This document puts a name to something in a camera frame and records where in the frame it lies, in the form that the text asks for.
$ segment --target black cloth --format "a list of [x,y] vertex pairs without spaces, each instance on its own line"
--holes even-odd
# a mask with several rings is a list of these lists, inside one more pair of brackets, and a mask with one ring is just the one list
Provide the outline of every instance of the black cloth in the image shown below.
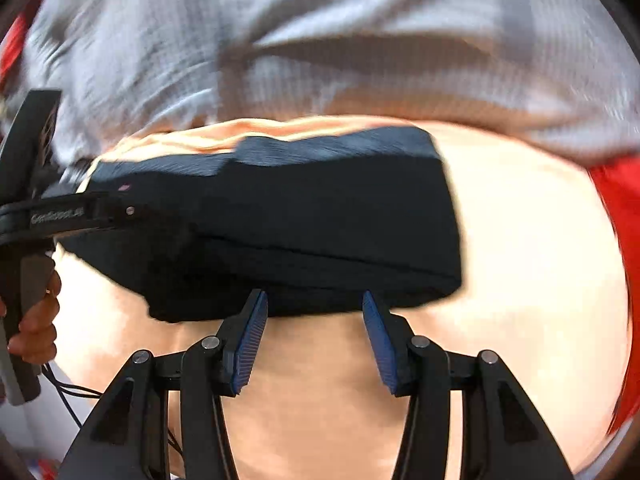
[[443,163],[418,128],[101,162],[88,190],[119,189],[158,217],[62,243],[143,295],[156,319],[221,319],[254,287],[271,316],[298,316],[359,310],[369,289],[417,306],[461,283]]

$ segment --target person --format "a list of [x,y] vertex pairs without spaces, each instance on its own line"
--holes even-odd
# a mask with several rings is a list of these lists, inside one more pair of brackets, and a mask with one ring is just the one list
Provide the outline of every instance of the person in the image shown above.
[[[20,333],[9,340],[8,350],[11,354],[35,365],[43,365],[55,358],[57,334],[53,320],[60,311],[60,290],[62,280],[54,271],[45,297],[25,314],[20,322]],[[0,300],[0,316],[5,315],[6,306]]]

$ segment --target blue gripper pad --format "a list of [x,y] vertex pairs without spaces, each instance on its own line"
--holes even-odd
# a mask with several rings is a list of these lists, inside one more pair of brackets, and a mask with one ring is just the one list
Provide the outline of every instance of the blue gripper pad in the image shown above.
[[234,394],[239,394],[243,386],[249,382],[251,370],[254,368],[255,356],[258,353],[260,339],[264,332],[268,316],[267,294],[263,291],[255,302],[254,310],[249,317],[234,359],[234,373],[231,379]]
[[407,347],[414,335],[409,323],[369,291],[362,297],[362,315],[382,382],[396,397],[409,395],[416,380]]

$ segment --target silver screw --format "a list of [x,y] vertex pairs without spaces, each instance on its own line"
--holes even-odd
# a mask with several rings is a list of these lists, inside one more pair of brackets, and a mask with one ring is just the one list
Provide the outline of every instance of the silver screw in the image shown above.
[[431,341],[429,341],[428,337],[425,337],[423,335],[414,335],[411,338],[411,344],[416,348],[427,348],[427,346],[431,344]]
[[132,361],[137,365],[141,365],[142,363],[146,363],[149,361],[150,354],[146,350],[138,350],[135,354],[133,354]]
[[495,365],[500,360],[498,354],[493,350],[483,350],[480,357],[482,358],[482,361],[488,365]]
[[202,347],[207,350],[213,350],[220,344],[220,339],[214,335],[210,335],[202,340]]

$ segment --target human hand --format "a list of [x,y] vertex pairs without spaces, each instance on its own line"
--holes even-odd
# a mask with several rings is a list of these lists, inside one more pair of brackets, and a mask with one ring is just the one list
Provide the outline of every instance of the human hand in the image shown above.
[[[56,328],[53,320],[60,311],[58,294],[62,288],[62,282],[57,272],[53,272],[47,293],[43,300],[29,309],[20,322],[20,333],[9,340],[9,352],[19,355],[22,360],[42,365],[51,361],[56,356]],[[0,317],[6,314],[6,306],[0,300]]]

